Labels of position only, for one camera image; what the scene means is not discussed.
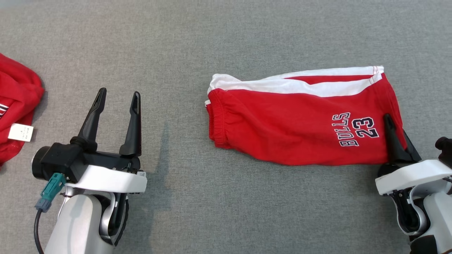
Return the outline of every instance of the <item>teal connector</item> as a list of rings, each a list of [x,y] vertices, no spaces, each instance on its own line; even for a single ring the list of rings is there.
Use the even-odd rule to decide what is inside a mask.
[[[41,192],[41,198],[34,206],[36,210],[42,209],[43,212],[47,212],[52,206],[53,199],[63,189],[66,184],[66,179],[61,173],[54,173],[47,182],[44,190]]]

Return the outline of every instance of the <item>red shorts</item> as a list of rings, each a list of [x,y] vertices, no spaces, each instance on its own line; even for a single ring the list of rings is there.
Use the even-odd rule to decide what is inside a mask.
[[[0,166],[20,152],[23,141],[8,139],[13,123],[31,125],[44,89],[38,75],[0,54]]]
[[[300,71],[240,81],[215,74],[208,90],[216,147],[286,165],[388,161],[383,116],[404,148],[399,105],[382,66]]]

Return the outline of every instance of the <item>black cable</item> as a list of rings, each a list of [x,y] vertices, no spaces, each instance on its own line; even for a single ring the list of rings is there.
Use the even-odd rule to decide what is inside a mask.
[[[36,218],[34,219],[34,243],[36,243],[36,248],[38,249],[39,254],[44,254],[44,251],[41,247],[41,242],[39,242],[39,218],[41,218],[42,209],[39,208],[38,212],[36,213]]]
[[[126,215],[124,216],[124,223],[122,225],[121,231],[119,232],[118,238],[116,239],[116,242],[114,243],[115,246],[118,245],[119,240],[122,237],[122,233],[124,232],[124,229],[126,229],[126,222],[127,222],[127,218],[129,217],[129,200],[126,199]]]

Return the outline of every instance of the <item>white label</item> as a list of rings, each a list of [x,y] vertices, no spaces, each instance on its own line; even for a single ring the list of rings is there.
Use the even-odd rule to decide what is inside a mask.
[[[13,125],[11,125],[11,130],[9,131],[8,138],[30,142],[32,134],[33,126],[13,123]]]
[[[137,172],[137,175],[146,177],[146,172],[144,172],[144,171],[138,171],[138,172]]]

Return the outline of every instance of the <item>table surface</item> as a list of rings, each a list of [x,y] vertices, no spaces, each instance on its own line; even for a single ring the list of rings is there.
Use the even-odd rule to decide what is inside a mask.
[[[45,94],[35,137],[0,171],[0,252],[37,253],[34,152],[78,133],[108,90],[99,151],[117,152],[136,90],[142,169],[116,253],[406,254],[376,165],[288,167],[215,148],[204,108],[215,73],[241,80],[383,65],[423,159],[452,136],[446,0],[43,0],[0,9],[0,53],[34,70]],[[40,223],[42,244],[61,199]]]

